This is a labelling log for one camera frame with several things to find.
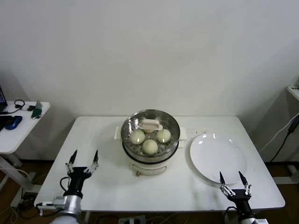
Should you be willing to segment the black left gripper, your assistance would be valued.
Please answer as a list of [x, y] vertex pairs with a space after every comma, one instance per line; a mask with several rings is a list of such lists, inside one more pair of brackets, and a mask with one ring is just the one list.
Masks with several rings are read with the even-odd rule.
[[89, 167], [73, 167], [77, 156], [78, 150], [76, 149], [73, 155], [70, 157], [69, 162], [66, 163], [67, 173], [70, 177], [70, 185], [68, 189], [64, 192], [64, 196], [82, 196], [82, 188], [84, 181], [91, 177], [92, 173], [98, 168], [98, 150], [93, 158], [93, 163]]

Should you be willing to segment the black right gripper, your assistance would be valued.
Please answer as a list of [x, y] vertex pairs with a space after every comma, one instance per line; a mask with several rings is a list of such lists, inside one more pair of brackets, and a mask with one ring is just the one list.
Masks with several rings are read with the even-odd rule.
[[222, 173], [220, 172], [220, 190], [225, 196], [228, 196], [228, 200], [235, 204], [238, 215], [249, 216], [252, 214], [252, 210], [249, 205], [249, 199], [251, 198], [251, 184], [248, 183], [246, 177], [240, 171], [238, 171], [238, 173], [244, 185], [244, 189], [232, 190], [229, 188]]

